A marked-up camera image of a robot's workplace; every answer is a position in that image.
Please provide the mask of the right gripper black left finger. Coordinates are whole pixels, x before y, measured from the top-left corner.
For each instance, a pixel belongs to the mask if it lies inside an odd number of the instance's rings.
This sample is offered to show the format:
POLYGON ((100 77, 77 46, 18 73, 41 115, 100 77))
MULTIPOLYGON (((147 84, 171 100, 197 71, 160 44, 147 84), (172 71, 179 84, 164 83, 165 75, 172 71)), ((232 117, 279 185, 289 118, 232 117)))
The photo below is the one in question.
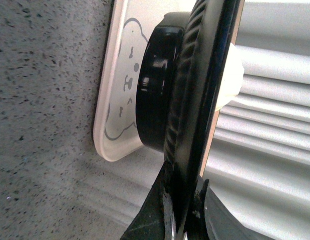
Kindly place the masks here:
POLYGON ((121 236, 122 240, 170 240, 175 227, 170 182, 173 168, 165 162, 140 211, 121 236))

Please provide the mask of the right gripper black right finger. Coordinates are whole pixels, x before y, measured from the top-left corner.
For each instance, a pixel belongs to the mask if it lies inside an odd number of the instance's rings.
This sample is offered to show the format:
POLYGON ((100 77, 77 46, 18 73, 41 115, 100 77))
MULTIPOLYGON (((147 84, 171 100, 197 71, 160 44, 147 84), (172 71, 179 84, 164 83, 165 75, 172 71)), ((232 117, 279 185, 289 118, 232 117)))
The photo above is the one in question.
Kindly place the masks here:
POLYGON ((250 240, 251 232, 225 207, 209 186, 199 179, 186 219, 189 240, 250 240))

